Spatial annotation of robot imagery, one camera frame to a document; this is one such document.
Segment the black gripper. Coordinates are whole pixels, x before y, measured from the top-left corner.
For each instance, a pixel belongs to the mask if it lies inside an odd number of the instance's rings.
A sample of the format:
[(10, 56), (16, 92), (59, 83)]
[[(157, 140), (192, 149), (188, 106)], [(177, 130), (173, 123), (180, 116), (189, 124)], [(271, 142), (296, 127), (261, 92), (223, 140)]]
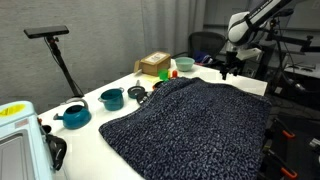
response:
[(243, 66), (244, 62), (237, 58), (237, 52), (226, 52), (226, 61), (220, 68), (222, 79), (225, 80), (228, 74), (237, 76)]

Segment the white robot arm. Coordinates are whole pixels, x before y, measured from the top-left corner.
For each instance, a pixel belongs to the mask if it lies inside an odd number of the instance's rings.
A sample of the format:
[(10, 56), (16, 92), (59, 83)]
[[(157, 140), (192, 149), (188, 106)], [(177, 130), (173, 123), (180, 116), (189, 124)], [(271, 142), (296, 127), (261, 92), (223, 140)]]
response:
[(227, 62), (220, 69), (222, 79), (232, 69), (230, 60), (235, 59), (239, 50), (254, 40), (255, 33), (266, 21), (289, 4), (292, 0), (263, 0), (251, 11), (233, 14), (227, 29)]

